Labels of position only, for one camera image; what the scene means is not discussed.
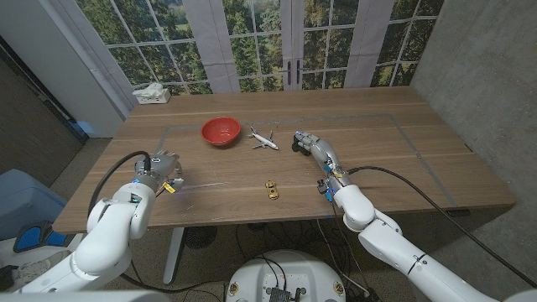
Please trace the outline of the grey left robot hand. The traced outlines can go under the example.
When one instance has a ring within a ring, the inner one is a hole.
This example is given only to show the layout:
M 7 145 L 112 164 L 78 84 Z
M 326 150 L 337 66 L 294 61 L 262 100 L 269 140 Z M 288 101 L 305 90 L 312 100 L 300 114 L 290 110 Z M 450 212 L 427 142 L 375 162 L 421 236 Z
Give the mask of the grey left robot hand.
M 151 167 L 145 167 L 146 157 L 142 156 L 134 166 L 134 180 L 156 191 L 168 179 L 174 179 L 182 173 L 180 156 L 168 150 L 160 150 L 149 155 Z

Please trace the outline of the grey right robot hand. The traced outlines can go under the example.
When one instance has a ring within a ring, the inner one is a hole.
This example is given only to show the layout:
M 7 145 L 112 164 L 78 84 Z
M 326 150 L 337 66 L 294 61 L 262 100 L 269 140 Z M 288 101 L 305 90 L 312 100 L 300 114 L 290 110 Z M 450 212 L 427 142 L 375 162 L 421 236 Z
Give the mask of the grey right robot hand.
M 312 133 L 297 131 L 294 135 L 292 150 L 306 156 L 312 155 L 326 174 L 324 180 L 317 181 L 317 188 L 321 194 L 335 194 L 352 183 L 348 173 L 341 167 L 335 150 L 326 140 Z

